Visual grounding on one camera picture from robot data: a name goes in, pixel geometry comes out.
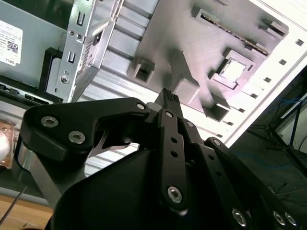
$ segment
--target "black metal bracket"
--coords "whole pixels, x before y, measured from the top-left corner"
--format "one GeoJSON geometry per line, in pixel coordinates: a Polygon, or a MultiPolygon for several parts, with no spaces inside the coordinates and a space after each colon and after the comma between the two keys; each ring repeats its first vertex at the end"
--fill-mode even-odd
{"type": "Polygon", "coordinates": [[[50,229],[301,229],[225,145],[201,139],[176,95],[163,90],[156,103],[156,111],[124,98],[25,113],[15,167],[54,208],[50,229]],[[82,177],[89,156],[130,143],[139,150],[82,177]]]}

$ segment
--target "white sticker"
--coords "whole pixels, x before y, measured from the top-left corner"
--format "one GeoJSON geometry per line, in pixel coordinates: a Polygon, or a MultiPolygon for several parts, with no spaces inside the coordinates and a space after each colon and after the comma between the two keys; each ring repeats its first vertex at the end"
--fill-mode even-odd
{"type": "Polygon", "coordinates": [[[16,66],[21,61],[23,31],[0,21],[0,61],[16,66]]]}

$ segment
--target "wooden surface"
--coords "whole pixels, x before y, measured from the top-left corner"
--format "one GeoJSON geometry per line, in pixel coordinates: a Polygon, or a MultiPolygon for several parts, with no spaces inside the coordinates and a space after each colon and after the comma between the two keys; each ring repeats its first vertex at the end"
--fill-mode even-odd
{"type": "MultiPolygon", "coordinates": [[[[8,210],[14,198],[0,195],[0,218],[8,210]]],[[[21,230],[23,228],[44,229],[52,216],[52,209],[42,205],[19,200],[5,219],[1,230],[21,230]]]]}

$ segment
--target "silver screw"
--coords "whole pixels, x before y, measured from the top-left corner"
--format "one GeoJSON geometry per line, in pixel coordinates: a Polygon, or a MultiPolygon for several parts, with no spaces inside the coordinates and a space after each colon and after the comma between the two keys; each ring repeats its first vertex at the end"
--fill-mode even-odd
{"type": "Polygon", "coordinates": [[[239,225],[241,225],[242,227],[246,226],[247,224],[246,219],[240,211],[234,208],[232,209],[232,215],[235,218],[235,220],[238,222],[239,225]]]}
{"type": "Polygon", "coordinates": [[[139,108],[139,109],[142,109],[144,110],[145,109],[145,106],[140,104],[140,103],[137,103],[136,106],[139,108]]]}
{"type": "Polygon", "coordinates": [[[62,76],[62,77],[61,77],[61,82],[62,82],[63,84],[68,84],[68,83],[69,83],[69,79],[68,79],[66,76],[62,76]]]}
{"type": "Polygon", "coordinates": [[[173,117],[173,115],[172,115],[169,111],[166,111],[165,113],[166,113],[166,115],[168,115],[169,117],[173,117]]]}
{"type": "Polygon", "coordinates": [[[277,222],[280,223],[280,225],[285,225],[284,219],[282,218],[281,215],[279,215],[277,212],[273,211],[273,216],[274,216],[275,220],[277,220],[277,222]]]}
{"type": "Polygon", "coordinates": [[[179,189],[177,189],[174,186],[170,186],[167,189],[167,194],[168,194],[169,198],[171,198],[171,200],[174,203],[179,204],[182,201],[182,194],[181,194],[181,192],[179,191],[179,189]]]}
{"type": "Polygon", "coordinates": [[[191,128],[194,127],[194,124],[193,124],[192,122],[190,122],[190,121],[187,121],[187,124],[188,124],[188,126],[190,126],[191,128]]]}
{"type": "Polygon", "coordinates": [[[79,131],[72,131],[68,134],[68,139],[74,144],[83,144],[85,142],[85,135],[79,131]]]}
{"type": "Polygon", "coordinates": [[[220,143],[218,140],[213,140],[213,143],[214,143],[216,146],[221,146],[221,143],[220,143]]]}
{"type": "Polygon", "coordinates": [[[284,213],[284,215],[286,216],[287,220],[293,225],[296,226],[297,222],[295,221],[295,219],[287,212],[284,213]]]}
{"type": "Polygon", "coordinates": [[[58,120],[52,116],[45,116],[40,120],[40,122],[42,123],[43,126],[48,128],[53,128],[59,125],[58,120]]]}

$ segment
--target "screw hole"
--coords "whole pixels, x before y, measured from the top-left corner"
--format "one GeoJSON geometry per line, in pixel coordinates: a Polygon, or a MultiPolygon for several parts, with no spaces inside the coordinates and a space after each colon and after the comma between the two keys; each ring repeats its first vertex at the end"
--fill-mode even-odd
{"type": "Polygon", "coordinates": [[[215,172],[215,174],[218,176],[218,177],[222,177],[222,174],[218,171],[215,172]]]}
{"type": "Polygon", "coordinates": [[[175,157],[175,158],[178,157],[178,153],[176,153],[176,152],[174,152],[174,151],[171,151],[171,154],[172,154],[172,156],[175,157]]]}
{"type": "Polygon", "coordinates": [[[73,137],[73,138],[76,138],[76,139],[78,139],[78,140],[81,139],[81,136],[80,136],[79,134],[74,134],[72,137],[73,137]]]}
{"type": "Polygon", "coordinates": [[[62,76],[62,77],[61,77],[61,82],[62,82],[63,84],[68,84],[69,79],[68,79],[66,76],[62,76]]]}
{"type": "Polygon", "coordinates": [[[177,143],[177,140],[175,138],[171,138],[172,142],[177,143]]]}

